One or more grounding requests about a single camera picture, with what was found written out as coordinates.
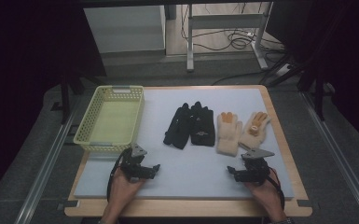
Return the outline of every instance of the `white wall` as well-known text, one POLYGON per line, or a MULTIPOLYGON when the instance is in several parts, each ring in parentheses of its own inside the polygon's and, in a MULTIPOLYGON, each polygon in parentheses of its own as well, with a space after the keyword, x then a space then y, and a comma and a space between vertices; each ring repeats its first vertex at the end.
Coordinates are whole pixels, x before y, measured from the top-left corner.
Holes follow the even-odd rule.
POLYGON ((165 49, 164 6, 84 11, 100 53, 165 49))

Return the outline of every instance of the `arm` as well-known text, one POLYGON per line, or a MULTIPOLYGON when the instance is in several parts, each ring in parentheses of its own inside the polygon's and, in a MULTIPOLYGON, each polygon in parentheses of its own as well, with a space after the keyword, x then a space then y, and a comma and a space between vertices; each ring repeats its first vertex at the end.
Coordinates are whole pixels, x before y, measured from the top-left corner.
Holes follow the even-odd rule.
MULTIPOLYGON (((278 176, 276 171, 271 168, 269 177, 271 177, 276 183, 279 184, 278 176)), ((252 195, 255 197, 255 200, 259 202, 266 212, 269 214, 269 219, 272 222, 286 221, 287 216, 284 213, 281 207, 281 199, 278 195, 277 189, 269 182, 265 181, 262 185, 257 185, 257 183, 244 183, 252 195)))
POLYGON ((115 224, 121 211, 132 201, 136 192, 138 192, 144 183, 145 179, 140 179, 136 183, 130 183, 118 167, 111 186, 109 204, 104 209, 104 215, 100 223, 115 224))

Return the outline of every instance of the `person's right hand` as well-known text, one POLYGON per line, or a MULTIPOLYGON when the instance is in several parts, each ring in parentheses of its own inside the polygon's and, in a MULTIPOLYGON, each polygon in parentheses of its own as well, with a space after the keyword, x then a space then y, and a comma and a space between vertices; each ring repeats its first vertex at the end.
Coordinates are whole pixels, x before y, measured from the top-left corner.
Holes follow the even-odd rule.
MULTIPOLYGON (((280 185, 275 169, 270 168, 270 170, 269 177, 280 185)), ((250 182, 245 182, 243 184, 251 191, 255 200, 266 209, 269 214, 269 219, 271 219, 272 222, 287 219, 286 214, 281 207, 281 199, 278 191, 268 180, 264 181, 262 185, 250 182)))

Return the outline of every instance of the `black glove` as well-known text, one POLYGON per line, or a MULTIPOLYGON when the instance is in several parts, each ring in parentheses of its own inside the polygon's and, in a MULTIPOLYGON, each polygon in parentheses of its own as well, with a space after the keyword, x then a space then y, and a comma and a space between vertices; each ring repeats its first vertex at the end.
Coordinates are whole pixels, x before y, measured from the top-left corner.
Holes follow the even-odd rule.
POLYGON ((190 136, 192 128, 190 109, 188 104, 184 103, 182 107, 176 110, 168 131, 165 133, 164 144, 173 144, 174 147, 183 149, 190 136))
POLYGON ((214 112, 208 106, 202 108, 201 103, 197 102, 191 106, 191 115, 194 121, 191 129, 191 143, 198 146, 213 147, 214 135, 214 112))

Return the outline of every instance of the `yellow-green basket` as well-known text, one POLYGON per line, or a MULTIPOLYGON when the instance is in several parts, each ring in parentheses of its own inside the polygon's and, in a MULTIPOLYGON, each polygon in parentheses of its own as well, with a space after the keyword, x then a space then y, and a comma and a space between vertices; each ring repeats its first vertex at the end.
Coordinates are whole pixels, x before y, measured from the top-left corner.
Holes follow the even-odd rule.
POLYGON ((88 151, 121 152, 133 147, 144 104, 142 86, 98 87, 74 142, 88 151))

